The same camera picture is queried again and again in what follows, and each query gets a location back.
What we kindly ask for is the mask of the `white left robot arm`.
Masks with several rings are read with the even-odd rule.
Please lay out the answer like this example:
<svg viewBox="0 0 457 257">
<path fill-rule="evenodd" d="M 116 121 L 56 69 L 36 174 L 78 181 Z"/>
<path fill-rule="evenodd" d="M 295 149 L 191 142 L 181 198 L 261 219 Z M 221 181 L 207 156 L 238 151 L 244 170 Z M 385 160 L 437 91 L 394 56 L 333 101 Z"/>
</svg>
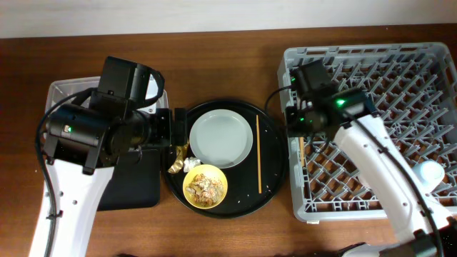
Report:
<svg viewBox="0 0 457 257">
<path fill-rule="evenodd" d="M 164 86 L 159 71 L 109 56 L 97 86 L 66 96 L 45 112 L 34 139 L 44 192 L 31 256 L 84 256 L 121 156 L 187 143 L 185 109 L 146 112 Z"/>
</svg>

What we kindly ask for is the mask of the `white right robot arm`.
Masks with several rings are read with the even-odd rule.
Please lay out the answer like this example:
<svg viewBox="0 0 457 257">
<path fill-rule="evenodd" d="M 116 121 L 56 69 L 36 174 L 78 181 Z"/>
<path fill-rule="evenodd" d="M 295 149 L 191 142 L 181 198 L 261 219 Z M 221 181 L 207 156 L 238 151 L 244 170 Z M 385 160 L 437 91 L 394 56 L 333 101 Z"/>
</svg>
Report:
<svg viewBox="0 0 457 257">
<path fill-rule="evenodd" d="M 456 220 L 425 190 L 388 135 L 373 102 L 359 89 L 309 91 L 285 109 L 291 136 L 324 134 L 359 170 L 393 226 L 398 242 L 361 243 L 339 256 L 455 256 Z"/>
</svg>

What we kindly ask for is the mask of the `wooden chopstick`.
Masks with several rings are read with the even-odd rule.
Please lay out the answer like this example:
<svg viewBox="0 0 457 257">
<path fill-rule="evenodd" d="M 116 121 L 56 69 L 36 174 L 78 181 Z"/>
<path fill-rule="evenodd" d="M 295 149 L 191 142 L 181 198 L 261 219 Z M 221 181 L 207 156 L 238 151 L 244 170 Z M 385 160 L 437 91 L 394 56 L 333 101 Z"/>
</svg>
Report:
<svg viewBox="0 0 457 257">
<path fill-rule="evenodd" d="M 300 163 L 301 163 L 301 168 L 303 168 L 306 164 L 305 162 L 305 143 L 304 143 L 304 138 L 299 137 L 299 151 L 300 151 Z"/>
<path fill-rule="evenodd" d="M 260 122 L 259 122 L 258 115 L 256 115 L 256 153 L 257 153 L 258 193 L 262 194 Z"/>
</svg>

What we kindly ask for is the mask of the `grey round plate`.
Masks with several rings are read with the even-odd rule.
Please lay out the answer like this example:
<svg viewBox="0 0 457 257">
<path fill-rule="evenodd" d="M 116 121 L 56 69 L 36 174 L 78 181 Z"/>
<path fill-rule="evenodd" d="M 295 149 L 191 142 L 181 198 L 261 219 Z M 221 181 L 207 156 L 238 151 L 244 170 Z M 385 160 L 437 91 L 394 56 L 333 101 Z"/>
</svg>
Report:
<svg viewBox="0 0 457 257">
<path fill-rule="evenodd" d="M 204 164 L 217 168 L 239 165 L 251 152 L 253 131 L 235 111 L 216 109 L 199 116 L 191 127 L 190 147 Z"/>
</svg>

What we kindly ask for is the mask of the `yellow bowl with food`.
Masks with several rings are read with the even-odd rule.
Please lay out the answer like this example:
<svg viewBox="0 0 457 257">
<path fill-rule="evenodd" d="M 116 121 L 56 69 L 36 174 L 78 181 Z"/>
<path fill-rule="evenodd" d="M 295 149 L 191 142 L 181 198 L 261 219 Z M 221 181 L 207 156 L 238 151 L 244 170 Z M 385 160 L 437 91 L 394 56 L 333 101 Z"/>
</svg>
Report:
<svg viewBox="0 0 457 257">
<path fill-rule="evenodd" d="M 192 168 L 184 177 L 184 198 L 193 207 L 210 209 L 218 206 L 228 192 L 226 175 L 219 168 L 203 164 Z"/>
</svg>

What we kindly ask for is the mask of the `light blue cup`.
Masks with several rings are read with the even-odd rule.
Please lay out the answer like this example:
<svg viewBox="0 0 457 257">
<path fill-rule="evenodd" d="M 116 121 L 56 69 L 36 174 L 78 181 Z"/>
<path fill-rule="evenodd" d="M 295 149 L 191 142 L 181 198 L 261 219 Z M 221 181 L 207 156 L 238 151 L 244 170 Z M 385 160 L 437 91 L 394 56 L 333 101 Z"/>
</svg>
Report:
<svg viewBox="0 0 457 257">
<path fill-rule="evenodd" d="M 431 160 L 416 164 L 412 170 L 427 192 L 432 192 L 445 176 L 442 165 Z"/>
</svg>

